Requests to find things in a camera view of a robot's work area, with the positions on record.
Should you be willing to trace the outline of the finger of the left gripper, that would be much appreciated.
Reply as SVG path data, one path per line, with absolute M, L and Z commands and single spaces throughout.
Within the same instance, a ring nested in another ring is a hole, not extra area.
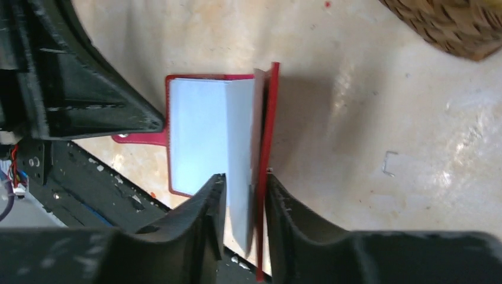
M 74 140 L 157 133 L 164 124 L 93 46 L 70 1 L 12 1 L 14 133 Z

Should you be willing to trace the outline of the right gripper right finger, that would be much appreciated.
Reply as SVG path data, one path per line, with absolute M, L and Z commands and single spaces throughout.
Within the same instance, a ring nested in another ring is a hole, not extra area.
M 272 174 L 265 210 L 273 283 L 500 283 L 501 241 L 476 231 L 348 231 Z

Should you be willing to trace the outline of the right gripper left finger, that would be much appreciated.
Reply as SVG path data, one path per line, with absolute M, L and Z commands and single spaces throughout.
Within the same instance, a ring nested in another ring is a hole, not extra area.
M 212 175 L 164 217 L 117 228 L 1 230 L 2 283 L 216 283 L 226 177 Z

